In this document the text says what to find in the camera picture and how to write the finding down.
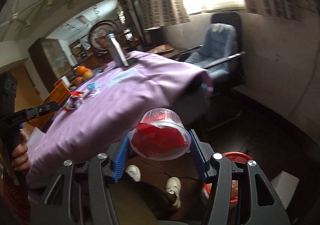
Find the person left hand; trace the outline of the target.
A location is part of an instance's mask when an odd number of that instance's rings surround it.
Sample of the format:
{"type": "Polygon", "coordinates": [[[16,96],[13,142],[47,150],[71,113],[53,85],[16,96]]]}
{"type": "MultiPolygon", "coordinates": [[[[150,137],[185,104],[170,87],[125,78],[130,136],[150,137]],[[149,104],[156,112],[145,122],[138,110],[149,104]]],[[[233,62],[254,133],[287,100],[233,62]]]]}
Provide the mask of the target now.
{"type": "Polygon", "coordinates": [[[21,171],[27,174],[31,164],[28,156],[27,136],[23,131],[20,131],[20,144],[12,152],[12,163],[14,171],[21,171]]]}

